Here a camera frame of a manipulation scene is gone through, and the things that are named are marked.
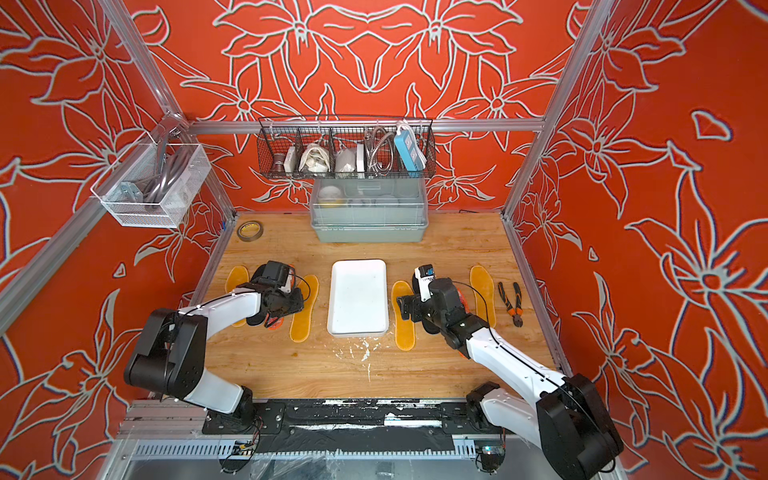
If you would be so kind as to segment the yellow insole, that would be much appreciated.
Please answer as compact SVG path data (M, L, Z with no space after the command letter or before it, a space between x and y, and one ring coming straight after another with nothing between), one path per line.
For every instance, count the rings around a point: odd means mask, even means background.
M403 317L402 308L398 304L400 297L412 295L411 286L405 281L396 281L391 290L390 300L395 315L395 344L401 351L410 351L416 343L415 324Z
M319 279L316 275L308 275L299 280L298 287L303 306L293 315L289 331L290 339L295 343L306 341L310 335L312 312L319 293Z
M470 286L473 288L476 315L488 322L491 328L496 326L494 305L495 283L482 265L475 265L470 269Z
M248 269L245 266L237 265L234 266L225 281L225 292L231 293L233 292L238 286L241 284L247 283L250 281L250 274Z

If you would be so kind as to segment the white storage tray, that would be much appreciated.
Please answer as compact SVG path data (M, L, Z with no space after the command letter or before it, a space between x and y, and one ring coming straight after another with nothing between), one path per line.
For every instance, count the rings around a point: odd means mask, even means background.
M389 329L386 264L343 260L332 266L327 331L334 337L381 337Z

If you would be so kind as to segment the red insole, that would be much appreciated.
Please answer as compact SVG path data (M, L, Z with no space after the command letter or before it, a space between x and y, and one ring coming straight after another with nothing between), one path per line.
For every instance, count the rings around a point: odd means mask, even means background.
M467 302L467 300L466 300L466 297L465 297L465 296L464 296L464 294L461 292L461 290L459 290L459 289L458 289L458 287L457 287L457 292L458 292L459 300L460 300L460 302L461 302L461 305L463 306L463 308L464 308L465 312L467 312L467 313L470 313L470 307L469 307L469 305L468 305L468 302Z
M282 326L284 323L283 317L266 316L264 321L264 327L268 330L275 330Z

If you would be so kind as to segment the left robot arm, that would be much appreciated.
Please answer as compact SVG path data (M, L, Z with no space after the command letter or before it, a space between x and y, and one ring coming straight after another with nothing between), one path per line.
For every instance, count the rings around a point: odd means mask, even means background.
M300 312L305 297L297 280L293 266L269 261L224 296L154 310L128 360L125 382L251 424L252 391L206 369L207 342L239 321L268 328Z

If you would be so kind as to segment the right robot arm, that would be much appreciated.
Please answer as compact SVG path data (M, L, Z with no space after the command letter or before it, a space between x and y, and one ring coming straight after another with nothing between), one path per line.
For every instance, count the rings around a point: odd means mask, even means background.
M624 442L591 380L552 370L512 346L466 308L449 278L395 302L403 320L424 324L499 378L473 390L470 401L489 424L537 446L560 478L591 479L615 466Z

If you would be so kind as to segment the grey lidded storage bin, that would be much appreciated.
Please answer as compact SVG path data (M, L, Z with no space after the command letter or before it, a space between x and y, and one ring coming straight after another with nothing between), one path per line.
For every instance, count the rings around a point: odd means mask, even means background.
M309 208L323 243L416 243L429 225L420 178L320 179Z

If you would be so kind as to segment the tape roll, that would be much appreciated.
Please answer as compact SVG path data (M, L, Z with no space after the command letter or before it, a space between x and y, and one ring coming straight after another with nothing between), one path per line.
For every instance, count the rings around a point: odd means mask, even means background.
M264 226L258 220L248 220L239 225L236 230L237 237L243 242L254 242L264 234Z

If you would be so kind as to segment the white cloth in basket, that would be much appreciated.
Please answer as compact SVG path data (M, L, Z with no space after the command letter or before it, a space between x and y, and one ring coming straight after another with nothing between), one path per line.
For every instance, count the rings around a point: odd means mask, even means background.
M329 173L332 170L329 151L317 143L309 144L303 150L298 170L305 173Z

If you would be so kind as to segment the orange handled pliers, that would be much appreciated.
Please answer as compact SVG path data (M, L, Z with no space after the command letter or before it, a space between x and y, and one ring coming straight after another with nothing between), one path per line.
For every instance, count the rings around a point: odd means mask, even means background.
M517 282L512 283L512 288L514 293L513 297L507 293L505 286L501 281L497 283L499 297L502 300L508 315L512 318L513 325L516 328L522 328L524 325L522 318L522 289Z

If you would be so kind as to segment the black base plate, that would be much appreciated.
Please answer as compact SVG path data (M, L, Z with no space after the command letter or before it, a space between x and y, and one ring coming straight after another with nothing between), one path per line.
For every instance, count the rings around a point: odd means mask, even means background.
M267 435L308 431L401 428L449 435L499 431L464 399L271 399L253 403L254 423L246 427L222 414L205 414L204 435L246 435L256 427Z

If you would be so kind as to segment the clear plastic wall basket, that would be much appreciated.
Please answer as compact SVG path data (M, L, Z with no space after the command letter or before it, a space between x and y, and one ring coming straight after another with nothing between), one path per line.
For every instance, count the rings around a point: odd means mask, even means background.
M91 193L124 227L175 229L210 171L201 144L144 133L99 175Z

